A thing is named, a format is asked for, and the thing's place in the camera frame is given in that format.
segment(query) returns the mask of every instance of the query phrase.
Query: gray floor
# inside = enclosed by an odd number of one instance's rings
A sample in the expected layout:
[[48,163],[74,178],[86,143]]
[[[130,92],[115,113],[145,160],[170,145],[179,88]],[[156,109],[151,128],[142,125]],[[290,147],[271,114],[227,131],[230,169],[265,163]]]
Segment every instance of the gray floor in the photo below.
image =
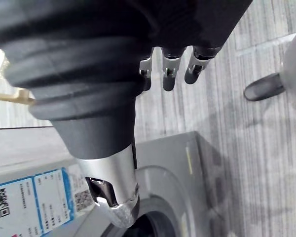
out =
[[[161,89],[161,54],[152,88],[137,102],[136,139],[198,131],[214,236],[296,237],[296,98],[258,102],[250,82],[280,68],[296,33],[296,0],[254,0],[193,86],[184,84],[189,48],[173,92]],[[10,91],[1,79],[0,91]],[[22,105],[0,102],[0,127],[37,126]]]

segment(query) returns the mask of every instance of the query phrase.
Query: front-loading washer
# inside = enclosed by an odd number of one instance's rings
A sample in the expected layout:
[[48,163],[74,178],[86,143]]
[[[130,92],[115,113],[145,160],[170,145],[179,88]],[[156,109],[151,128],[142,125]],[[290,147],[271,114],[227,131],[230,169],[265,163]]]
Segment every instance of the front-loading washer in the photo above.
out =
[[[54,128],[0,129],[0,190],[9,203],[0,237],[209,237],[197,134],[137,144],[136,154],[140,213],[132,227],[120,229],[91,203]],[[57,216],[62,221],[53,226]]]

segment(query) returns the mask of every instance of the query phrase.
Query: washing machine door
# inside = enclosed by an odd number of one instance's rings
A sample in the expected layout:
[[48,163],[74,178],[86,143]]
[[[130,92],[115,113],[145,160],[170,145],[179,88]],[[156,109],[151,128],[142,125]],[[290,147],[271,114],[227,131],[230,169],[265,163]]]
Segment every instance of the washing machine door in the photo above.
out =
[[96,208],[76,237],[209,237],[209,218],[196,133],[138,144],[140,213],[128,229]]

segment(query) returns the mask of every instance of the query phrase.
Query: gray washing machine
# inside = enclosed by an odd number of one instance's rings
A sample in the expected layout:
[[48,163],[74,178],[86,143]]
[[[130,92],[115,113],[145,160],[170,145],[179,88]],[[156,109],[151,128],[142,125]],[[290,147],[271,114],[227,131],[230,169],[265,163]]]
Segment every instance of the gray washing machine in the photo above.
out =
[[[68,209],[72,218],[58,227],[45,230],[46,226],[42,223],[45,223],[44,218],[49,215],[49,212],[42,209],[46,203],[40,205],[44,197],[37,197],[37,195],[41,191],[34,191],[39,215],[38,223],[40,223],[37,224],[37,228],[31,226],[34,224],[26,224],[26,219],[33,219],[34,223],[35,216],[25,218],[23,222],[18,222],[19,220],[15,217],[12,219],[13,210],[16,209],[13,209],[13,205],[17,206],[17,202],[11,204],[10,216],[4,216],[0,218],[0,221],[11,218],[11,224],[7,228],[11,227],[12,229],[15,222],[15,226],[18,226],[20,231],[18,232],[15,227],[9,232],[9,235],[14,236],[12,234],[15,232],[15,236],[18,237],[210,236],[197,134],[194,132],[185,133],[138,144],[136,152],[138,163],[136,176],[140,184],[140,214],[132,227],[120,229],[113,226],[95,205],[86,204],[85,206],[89,205],[89,207],[84,212],[81,211],[82,207],[77,208],[77,205],[70,209],[70,202],[74,203],[75,199],[72,194],[73,199],[70,198],[70,195],[67,196]],[[62,140],[52,127],[0,130],[0,190],[6,188],[7,200],[11,197],[17,200],[18,190],[12,191],[13,189],[9,185],[22,186],[23,180],[26,180],[22,177],[28,178],[30,183],[33,180],[34,189],[39,189],[39,184],[36,183],[38,177],[42,177],[42,179],[44,177],[47,180],[53,177],[53,172],[58,170],[61,173],[62,169],[63,174],[69,177],[67,183],[76,182],[76,178],[72,178],[76,173],[73,171],[68,175],[65,171],[66,168],[74,165],[74,159],[69,155]],[[63,177],[64,189],[66,189],[66,177]],[[52,191],[52,188],[44,190],[45,194],[43,195],[45,196],[47,193],[49,193],[49,197],[56,193],[56,191]],[[30,200],[30,197],[24,197],[24,193],[27,192],[20,192],[23,204]],[[57,202],[54,200],[50,202],[53,202],[54,207],[57,208]],[[26,230],[23,232],[20,227],[22,225],[26,225],[23,228]],[[33,230],[40,230],[40,226],[42,231],[34,235]]]

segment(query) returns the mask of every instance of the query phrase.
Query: washing machine drum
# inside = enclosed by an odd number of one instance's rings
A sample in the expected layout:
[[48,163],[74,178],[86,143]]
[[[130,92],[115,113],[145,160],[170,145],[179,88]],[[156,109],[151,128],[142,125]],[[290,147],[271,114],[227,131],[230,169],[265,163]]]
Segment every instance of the washing machine drum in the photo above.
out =
[[110,225],[102,237],[175,237],[180,236],[178,223],[171,206],[159,197],[141,200],[140,213],[128,229]]

